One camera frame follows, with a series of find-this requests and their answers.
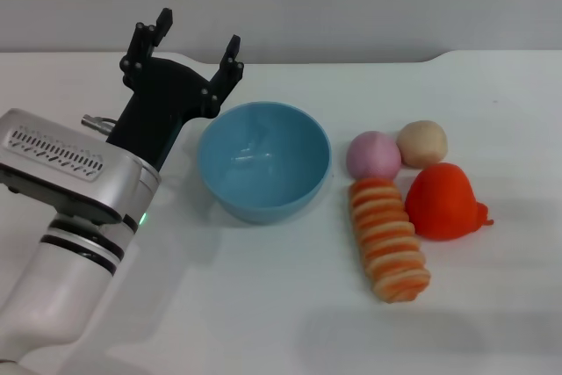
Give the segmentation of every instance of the blue bowl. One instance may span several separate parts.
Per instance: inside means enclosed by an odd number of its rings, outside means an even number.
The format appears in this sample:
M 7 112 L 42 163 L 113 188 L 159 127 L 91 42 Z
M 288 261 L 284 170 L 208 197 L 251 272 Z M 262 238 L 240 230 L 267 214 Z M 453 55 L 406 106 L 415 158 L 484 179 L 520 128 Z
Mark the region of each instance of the blue bowl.
M 330 143 L 316 120 L 280 103 L 248 103 L 201 135 L 198 168 L 233 216 L 266 224 L 310 202 L 328 176 Z

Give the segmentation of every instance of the pink ball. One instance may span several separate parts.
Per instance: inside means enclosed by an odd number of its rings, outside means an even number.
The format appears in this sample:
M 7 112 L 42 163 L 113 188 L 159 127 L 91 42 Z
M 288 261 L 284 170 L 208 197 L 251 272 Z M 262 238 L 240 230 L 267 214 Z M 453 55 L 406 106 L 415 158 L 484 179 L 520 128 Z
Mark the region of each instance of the pink ball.
M 349 145 L 346 164 L 351 177 L 383 177 L 394 179 L 401 165 L 396 142 L 381 132 L 365 132 Z

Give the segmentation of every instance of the gray wall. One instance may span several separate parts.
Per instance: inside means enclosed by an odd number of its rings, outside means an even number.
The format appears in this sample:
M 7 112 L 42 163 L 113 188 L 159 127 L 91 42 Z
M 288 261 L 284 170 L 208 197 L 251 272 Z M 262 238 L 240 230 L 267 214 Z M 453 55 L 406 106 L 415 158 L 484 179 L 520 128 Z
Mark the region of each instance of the gray wall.
M 123 50 L 163 6 L 176 24 L 162 49 L 200 61 L 216 62 L 233 32 L 247 62 L 562 48 L 562 0 L 0 0 L 0 50 Z

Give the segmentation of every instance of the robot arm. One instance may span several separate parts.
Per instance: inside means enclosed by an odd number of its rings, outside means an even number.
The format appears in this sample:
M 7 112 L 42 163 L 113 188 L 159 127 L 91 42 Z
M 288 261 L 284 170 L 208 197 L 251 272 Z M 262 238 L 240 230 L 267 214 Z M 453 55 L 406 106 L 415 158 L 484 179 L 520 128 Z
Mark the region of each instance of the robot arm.
M 58 214 L 0 309 L 0 374 L 27 374 L 15 363 L 39 347 L 77 340 L 148 209 L 183 124 L 214 118 L 241 80 L 240 38 L 228 45 L 211 81 L 152 57 L 172 25 L 135 27 L 120 62 L 133 96 L 98 141 L 22 111 L 0 118 L 0 183 L 54 206 Z

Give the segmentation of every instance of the white table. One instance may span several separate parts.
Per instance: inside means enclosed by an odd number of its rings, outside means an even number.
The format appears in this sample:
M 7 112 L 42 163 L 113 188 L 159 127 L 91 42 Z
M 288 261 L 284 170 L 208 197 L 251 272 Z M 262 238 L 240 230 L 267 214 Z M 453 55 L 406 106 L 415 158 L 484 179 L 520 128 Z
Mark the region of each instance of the white table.
M 211 76 L 216 66 L 169 54 Z M 88 131 L 130 98 L 120 54 L 0 54 L 0 112 L 21 107 Z M 247 66 L 223 110 L 276 100 L 311 113 L 332 177 L 298 218 L 247 226 L 199 181 L 206 120 L 186 125 L 162 187 L 87 334 L 24 364 L 59 375 L 553 374 L 562 364 L 562 52 L 454 52 L 418 64 Z M 365 130 L 443 125 L 447 160 L 496 224 L 424 242 L 433 274 L 414 303 L 368 290 L 342 166 Z M 402 170 L 407 189 L 414 172 Z M 0 189 L 0 300 L 54 212 Z

